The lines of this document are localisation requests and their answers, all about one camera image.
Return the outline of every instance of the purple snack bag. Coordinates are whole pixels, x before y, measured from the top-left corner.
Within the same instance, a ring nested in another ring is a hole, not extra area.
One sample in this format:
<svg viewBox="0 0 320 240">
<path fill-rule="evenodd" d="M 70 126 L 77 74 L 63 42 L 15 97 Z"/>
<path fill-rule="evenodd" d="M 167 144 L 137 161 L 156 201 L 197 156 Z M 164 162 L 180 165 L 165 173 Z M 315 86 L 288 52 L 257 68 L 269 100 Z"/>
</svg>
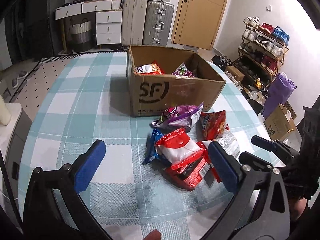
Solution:
<svg viewBox="0 0 320 240">
<path fill-rule="evenodd" d="M 176 106 L 168 108 L 159 120 L 151 124 L 155 128 L 176 130 L 184 128 L 186 133 L 198 122 L 203 109 L 203 102 L 199 106 Z"/>
</svg>

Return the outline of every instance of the white suitcase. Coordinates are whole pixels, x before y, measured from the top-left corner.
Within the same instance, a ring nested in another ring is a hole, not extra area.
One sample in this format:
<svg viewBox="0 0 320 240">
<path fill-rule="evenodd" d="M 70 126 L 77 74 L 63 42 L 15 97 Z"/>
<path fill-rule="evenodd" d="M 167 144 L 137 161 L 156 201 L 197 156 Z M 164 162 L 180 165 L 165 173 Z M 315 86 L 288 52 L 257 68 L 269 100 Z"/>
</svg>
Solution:
<svg viewBox="0 0 320 240">
<path fill-rule="evenodd" d="M 148 0 L 124 0 L 121 44 L 142 45 Z"/>
</svg>

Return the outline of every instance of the blue gripper pad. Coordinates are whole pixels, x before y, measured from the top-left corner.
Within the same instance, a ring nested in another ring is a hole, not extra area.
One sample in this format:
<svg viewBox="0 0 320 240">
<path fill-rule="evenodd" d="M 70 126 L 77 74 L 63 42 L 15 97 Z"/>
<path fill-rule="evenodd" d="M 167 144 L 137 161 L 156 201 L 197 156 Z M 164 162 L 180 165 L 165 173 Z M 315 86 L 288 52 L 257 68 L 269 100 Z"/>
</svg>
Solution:
<svg viewBox="0 0 320 240">
<path fill-rule="evenodd" d="M 74 176 L 74 189 L 77 194 L 87 189 L 105 155 L 106 144 L 96 140 L 85 154 L 75 160 L 72 168 L 77 169 Z"/>
<path fill-rule="evenodd" d="M 209 144 L 208 154 L 227 191 L 235 194 L 242 178 L 241 165 L 233 156 L 228 155 L 216 141 Z"/>
</svg>

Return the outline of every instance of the white wall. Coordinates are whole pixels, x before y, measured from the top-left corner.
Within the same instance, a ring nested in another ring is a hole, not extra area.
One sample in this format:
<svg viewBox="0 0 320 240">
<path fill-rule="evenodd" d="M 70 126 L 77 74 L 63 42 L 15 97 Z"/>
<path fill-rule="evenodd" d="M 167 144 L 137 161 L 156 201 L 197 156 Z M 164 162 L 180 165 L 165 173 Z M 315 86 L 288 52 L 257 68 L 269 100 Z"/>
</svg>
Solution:
<svg viewBox="0 0 320 240">
<path fill-rule="evenodd" d="M 266 11 L 267 5 L 272 5 L 271 12 Z M 304 116 L 302 107 L 311 107 L 320 94 L 320 31 L 297 0 L 231 0 L 214 48 L 233 60 L 238 57 L 245 16 L 260 17 L 261 23 L 280 26 L 290 35 L 289 51 L 281 71 L 298 87 L 288 100 L 297 114 L 294 120 L 297 124 Z"/>
</svg>

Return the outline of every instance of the plaid tablecloth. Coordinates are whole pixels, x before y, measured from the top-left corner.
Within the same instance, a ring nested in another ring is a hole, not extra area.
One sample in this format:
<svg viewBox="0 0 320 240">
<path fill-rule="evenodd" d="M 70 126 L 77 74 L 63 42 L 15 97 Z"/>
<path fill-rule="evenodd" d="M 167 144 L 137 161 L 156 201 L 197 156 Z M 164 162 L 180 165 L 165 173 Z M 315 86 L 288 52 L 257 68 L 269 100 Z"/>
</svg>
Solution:
<svg viewBox="0 0 320 240">
<path fill-rule="evenodd" d="M 163 239 L 198 240 L 220 216 L 232 194 L 222 183 L 202 181 L 196 190 L 181 191 L 152 165 L 142 165 L 146 139 L 155 117 L 130 117 L 126 53 L 85 54 L 62 71 L 31 126 L 20 166 L 19 208 L 23 214 L 31 172 L 60 168 L 101 139 L 106 156 L 89 187 L 80 195 L 93 216 L 114 239 L 142 239 L 158 229 Z M 250 143 L 253 135 L 269 138 L 256 114 L 234 84 L 226 79 L 212 111 L 227 111 L 227 123 L 241 151 L 274 163 L 275 155 Z M 195 131 L 190 135 L 196 139 Z M 59 206 L 75 227 L 61 195 Z"/>
</svg>

